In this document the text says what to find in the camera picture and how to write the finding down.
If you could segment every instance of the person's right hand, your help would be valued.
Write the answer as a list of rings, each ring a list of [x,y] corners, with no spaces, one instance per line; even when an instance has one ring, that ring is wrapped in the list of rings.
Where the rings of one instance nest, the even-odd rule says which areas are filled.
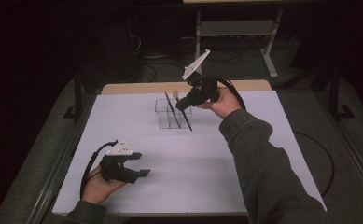
[[[236,96],[231,93],[230,89],[226,87],[218,87],[217,91],[219,92],[219,99],[216,102],[205,102],[201,105],[197,105],[197,107],[202,109],[211,109],[223,119],[231,112],[242,108]]]

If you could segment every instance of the white attachment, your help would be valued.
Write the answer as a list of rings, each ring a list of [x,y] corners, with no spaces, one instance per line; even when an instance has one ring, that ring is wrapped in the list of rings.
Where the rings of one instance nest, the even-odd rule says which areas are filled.
[[[130,156],[133,154],[128,140],[125,138],[123,141],[118,142],[106,153],[107,156]]]
[[[196,69],[201,65],[201,63],[204,61],[204,59],[207,57],[207,55],[210,53],[210,50],[206,50],[204,54],[202,54],[201,57],[199,57],[195,62],[193,62],[190,66],[185,68],[184,75],[182,76],[183,80],[187,80],[187,78],[194,72]]]

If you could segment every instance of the person's left hand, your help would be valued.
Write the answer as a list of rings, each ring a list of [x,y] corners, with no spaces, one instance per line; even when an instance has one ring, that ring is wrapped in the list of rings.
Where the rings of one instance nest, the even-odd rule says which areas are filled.
[[[117,180],[106,182],[100,175],[100,165],[89,173],[88,179],[81,200],[94,204],[101,204],[112,192],[126,185],[126,183]]]

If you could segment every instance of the gray sleeve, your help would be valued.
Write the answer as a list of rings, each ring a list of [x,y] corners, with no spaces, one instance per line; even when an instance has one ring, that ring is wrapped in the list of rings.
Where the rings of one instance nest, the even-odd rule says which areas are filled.
[[[74,210],[59,224],[100,224],[103,222],[105,210],[104,206],[79,201]]]
[[[324,223],[321,203],[310,197],[282,148],[269,142],[272,126],[236,110],[219,126],[233,154],[244,204],[257,223]]]

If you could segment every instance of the table surface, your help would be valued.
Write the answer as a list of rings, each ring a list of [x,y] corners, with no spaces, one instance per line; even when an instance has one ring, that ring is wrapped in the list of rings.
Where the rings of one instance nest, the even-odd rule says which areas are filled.
[[[267,80],[233,80],[231,82],[238,91],[270,91],[271,84]],[[107,94],[135,94],[135,93],[159,93],[173,91],[190,91],[187,82],[155,82],[155,83],[126,83],[107,84],[103,87],[102,95]]]
[[[271,143],[285,149],[308,194],[325,207],[276,92],[270,91],[265,80],[233,83],[249,112],[273,126]],[[262,84],[261,91],[257,91],[259,84]],[[126,161],[125,167],[150,169],[151,173],[112,194],[103,203],[107,213],[121,216],[247,213],[232,155],[218,130],[219,117],[210,110],[193,108],[189,117],[193,132],[188,128],[159,128],[158,113],[154,108],[157,100],[165,99],[163,91],[178,90],[183,97],[190,90],[185,83],[169,85],[135,83],[104,87],[93,106],[53,213],[65,215],[74,208],[79,200],[80,179],[91,154],[115,138],[127,138],[133,151],[143,154],[138,161]],[[122,93],[128,93],[116,93],[121,89],[124,89]],[[102,150],[93,167],[106,151]]]

